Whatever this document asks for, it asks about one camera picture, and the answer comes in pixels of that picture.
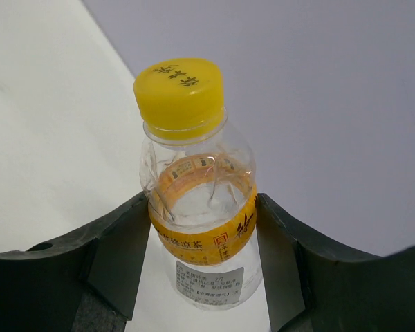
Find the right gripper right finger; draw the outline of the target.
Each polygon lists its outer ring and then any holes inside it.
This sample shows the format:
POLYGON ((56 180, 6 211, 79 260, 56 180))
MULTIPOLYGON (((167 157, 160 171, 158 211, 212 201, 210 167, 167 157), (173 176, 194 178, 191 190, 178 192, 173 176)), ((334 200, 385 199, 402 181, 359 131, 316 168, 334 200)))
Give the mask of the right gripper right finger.
POLYGON ((257 199, 272 331, 415 331, 415 246, 385 257, 340 243, 257 199))

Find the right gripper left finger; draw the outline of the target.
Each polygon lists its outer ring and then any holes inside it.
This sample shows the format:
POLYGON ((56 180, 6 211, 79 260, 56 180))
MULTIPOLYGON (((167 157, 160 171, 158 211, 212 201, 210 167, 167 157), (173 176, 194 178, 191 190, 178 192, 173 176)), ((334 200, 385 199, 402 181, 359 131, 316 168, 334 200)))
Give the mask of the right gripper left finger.
POLYGON ((29 250, 0 253, 0 331, 123 331, 149 238, 147 199, 29 250))

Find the yellow label plastic bottle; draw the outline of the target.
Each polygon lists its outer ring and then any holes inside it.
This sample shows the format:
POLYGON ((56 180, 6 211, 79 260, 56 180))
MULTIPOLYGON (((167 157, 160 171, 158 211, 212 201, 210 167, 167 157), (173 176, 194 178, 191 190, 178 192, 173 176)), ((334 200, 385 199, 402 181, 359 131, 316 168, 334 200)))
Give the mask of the yellow label plastic bottle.
POLYGON ((186 57, 133 83, 142 118, 139 176, 172 288, 209 311, 234 308, 262 280, 254 154, 229 121, 222 73, 186 57))

